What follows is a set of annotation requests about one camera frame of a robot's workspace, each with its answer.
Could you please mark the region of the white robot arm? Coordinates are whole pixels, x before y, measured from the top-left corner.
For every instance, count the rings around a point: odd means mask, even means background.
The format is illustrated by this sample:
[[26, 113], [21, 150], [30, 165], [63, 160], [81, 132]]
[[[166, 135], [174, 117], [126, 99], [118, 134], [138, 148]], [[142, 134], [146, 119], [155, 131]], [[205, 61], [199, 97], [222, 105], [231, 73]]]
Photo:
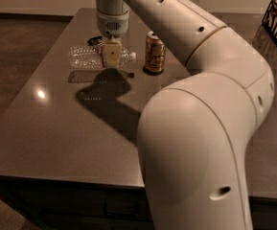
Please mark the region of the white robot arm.
[[265, 59], [190, 0], [96, 0], [98, 27], [114, 39], [135, 12], [190, 72], [144, 107], [137, 147], [156, 230], [253, 230], [247, 145], [275, 83]]

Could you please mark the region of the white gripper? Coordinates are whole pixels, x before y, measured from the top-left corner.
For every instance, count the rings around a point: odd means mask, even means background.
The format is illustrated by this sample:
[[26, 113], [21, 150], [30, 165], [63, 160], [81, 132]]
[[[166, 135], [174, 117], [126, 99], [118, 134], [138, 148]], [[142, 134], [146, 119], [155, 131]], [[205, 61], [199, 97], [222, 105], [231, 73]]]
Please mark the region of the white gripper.
[[[127, 33], [129, 11], [121, 15], [109, 15], [97, 11], [97, 26], [102, 36], [106, 38], [121, 38]], [[118, 42], [104, 44], [104, 56], [107, 67], [117, 67], [121, 57], [122, 46]]]

